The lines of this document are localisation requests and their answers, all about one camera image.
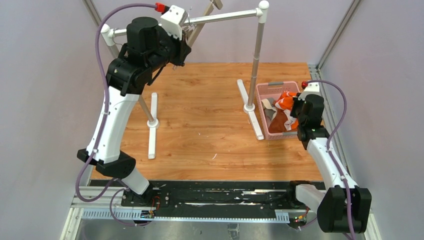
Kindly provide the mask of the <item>brown underwear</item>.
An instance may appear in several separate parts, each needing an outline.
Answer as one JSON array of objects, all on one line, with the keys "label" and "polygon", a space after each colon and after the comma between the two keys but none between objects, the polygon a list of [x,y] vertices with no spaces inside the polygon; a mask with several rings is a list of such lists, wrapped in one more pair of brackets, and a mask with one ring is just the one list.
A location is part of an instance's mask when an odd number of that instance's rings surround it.
[{"label": "brown underwear", "polygon": [[268,131],[272,134],[285,133],[296,130],[298,125],[298,120],[291,116],[289,109],[277,109],[275,117],[268,126]]}]

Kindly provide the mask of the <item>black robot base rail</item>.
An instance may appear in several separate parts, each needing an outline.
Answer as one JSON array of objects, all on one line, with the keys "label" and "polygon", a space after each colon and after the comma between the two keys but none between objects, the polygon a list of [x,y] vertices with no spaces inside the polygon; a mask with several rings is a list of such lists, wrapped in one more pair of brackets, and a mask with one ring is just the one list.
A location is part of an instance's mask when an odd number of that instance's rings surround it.
[{"label": "black robot base rail", "polygon": [[147,197],[114,182],[92,180],[72,207],[90,220],[119,220],[126,225],[151,222],[300,223],[315,212],[295,202],[289,181],[153,180]]}]

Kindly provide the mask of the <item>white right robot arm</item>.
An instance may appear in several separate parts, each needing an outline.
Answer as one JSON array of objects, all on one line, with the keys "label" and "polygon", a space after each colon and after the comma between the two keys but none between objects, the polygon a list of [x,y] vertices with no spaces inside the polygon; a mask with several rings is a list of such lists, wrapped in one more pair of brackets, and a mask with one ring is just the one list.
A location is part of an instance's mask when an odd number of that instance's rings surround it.
[{"label": "white right robot arm", "polygon": [[360,187],[343,167],[334,152],[330,134],[321,124],[324,99],[309,94],[304,99],[293,97],[290,115],[297,119],[297,136],[314,159],[322,176],[325,192],[306,181],[291,182],[291,200],[316,213],[320,229],[325,233],[364,233],[372,203],[368,188]]}]

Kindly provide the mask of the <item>grey underwear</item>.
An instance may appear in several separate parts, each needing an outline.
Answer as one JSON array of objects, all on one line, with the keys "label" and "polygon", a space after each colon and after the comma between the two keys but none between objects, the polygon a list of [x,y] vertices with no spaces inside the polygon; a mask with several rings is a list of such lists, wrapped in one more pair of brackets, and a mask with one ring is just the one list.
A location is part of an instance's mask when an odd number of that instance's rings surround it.
[{"label": "grey underwear", "polygon": [[261,100],[261,105],[265,118],[269,123],[271,123],[277,116],[277,108],[274,105],[274,101],[275,99],[272,97],[264,98]]}]

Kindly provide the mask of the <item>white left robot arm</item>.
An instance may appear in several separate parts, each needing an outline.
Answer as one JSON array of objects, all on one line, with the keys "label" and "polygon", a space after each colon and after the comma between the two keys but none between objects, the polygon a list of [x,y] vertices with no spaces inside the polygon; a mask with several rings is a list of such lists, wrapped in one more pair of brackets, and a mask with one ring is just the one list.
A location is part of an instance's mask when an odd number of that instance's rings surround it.
[{"label": "white left robot arm", "polygon": [[149,181],[135,167],[136,160],[121,151],[129,116],[146,85],[157,78],[153,73],[167,64],[184,66],[191,52],[182,29],[183,20],[160,21],[138,17],[126,27],[127,42],[104,74],[106,93],[93,138],[77,158],[96,167],[104,176],[120,179],[138,195],[150,188]]}]

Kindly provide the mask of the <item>beige hanger of orange underwear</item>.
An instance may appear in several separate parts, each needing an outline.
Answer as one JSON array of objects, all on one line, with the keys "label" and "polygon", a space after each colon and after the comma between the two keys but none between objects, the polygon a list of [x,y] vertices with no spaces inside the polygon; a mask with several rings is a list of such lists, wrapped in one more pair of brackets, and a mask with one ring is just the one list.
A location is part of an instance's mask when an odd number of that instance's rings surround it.
[{"label": "beige hanger of orange underwear", "polygon": [[[210,0],[210,3],[207,5],[204,10],[203,17],[210,16],[214,9],[221,10],[223,7],[223,3],[221,0]],[[195,41],[197,40],[199,34],[201,33],[205,23],[196,23],[189,24],[188,26],[184,26],[182,29],[186,33],[186,43],[192,48]]]}]

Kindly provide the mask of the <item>orange underwear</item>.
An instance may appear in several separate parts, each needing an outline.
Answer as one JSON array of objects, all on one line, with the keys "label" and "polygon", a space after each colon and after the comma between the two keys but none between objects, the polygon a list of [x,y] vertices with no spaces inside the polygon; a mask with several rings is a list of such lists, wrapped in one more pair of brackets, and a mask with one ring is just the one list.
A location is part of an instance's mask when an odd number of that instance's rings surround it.
[{"label": "orange underwear", "polygon": [[287,131],[294,130],[298,127],[299,123],[295,117],[291,116],[291,111],[294,107],[294,97],[297,96],[296,92],[283,91],[280,97],[273,102],[274,106],[281,110],[285,114],[287,120],[284,122],[284,126]]}]

